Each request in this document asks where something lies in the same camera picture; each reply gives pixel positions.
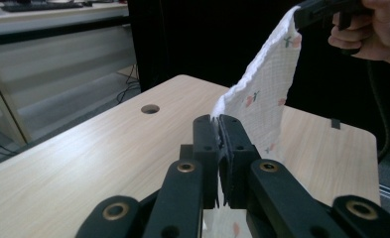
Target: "fabric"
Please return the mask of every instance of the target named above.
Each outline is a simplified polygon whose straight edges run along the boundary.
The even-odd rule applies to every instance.
[[[297,9],[286,13],[239,82],[218,99],[211,112],[212,117],[225,114],[240,120],[262,159],[282,163],[284,159],[275,152],[283,106],[301,50],[302,37],[294,23]],[[204,225],[203,237],[251,237],[245,210],[222,206],[206,210]]]

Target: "wooden tabletop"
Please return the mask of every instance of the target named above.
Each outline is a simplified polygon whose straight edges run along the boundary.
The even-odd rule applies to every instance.
[[[192,123],[227,88],[178,76],[0,164],[0,237],[73,237],[103,199],[160,188]],[[145,114],[155,104],[160,110]],[[379,203],[375,138],[286,108],[281,155],[317,199],[353,193]]]

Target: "brass insert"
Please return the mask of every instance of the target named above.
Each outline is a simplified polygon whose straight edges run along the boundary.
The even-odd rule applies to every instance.
[[[181,163],[177,166],[177,170],[182,173],[190,173],[195,170],[195,165],[192,163]]]
[[[276,172],[278,170],[278,166],[271,162],[263,162],[259,165],[260,169],[264,172]]]
[[[366,220],[377,219],[377,211],[365,202],[350,200],[346,203],[346,208],[352,214]]]
[[[129,205],[124,202],[116,202],[105,207],[104,211],[102,211],[102,216],[106,220],[117,220],[122,218],[129,211]]]

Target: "screw hole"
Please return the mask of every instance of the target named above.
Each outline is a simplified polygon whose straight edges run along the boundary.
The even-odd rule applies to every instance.
[[[182,173],[189,173],[195,170],[195,166],[192,165],[191,163],[183,163],[177,166],[177,170],[179,170]]]
[[[129,211],[129,205],[124,202],[116,202],[108,205],[102,211],[102,216],[106,220],[117,220],[125,216]]]
[[[278,170],[278,166],[270,162],[260,163],[259,167],[264,172],[276,172]]]

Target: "floral patterned cloth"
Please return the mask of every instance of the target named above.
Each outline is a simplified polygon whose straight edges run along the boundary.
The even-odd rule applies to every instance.
[[[226,114],[240,120],[260,156],[282,163],[284,159],[276,152],[283,105],[293,82],[302,40],[294,23],[297,9],[286,13],[239,82],[218,99],[211,112],[212,117]],[[203,237],[251,237],[245,210],[221,206],[206,210],[203,217]]]

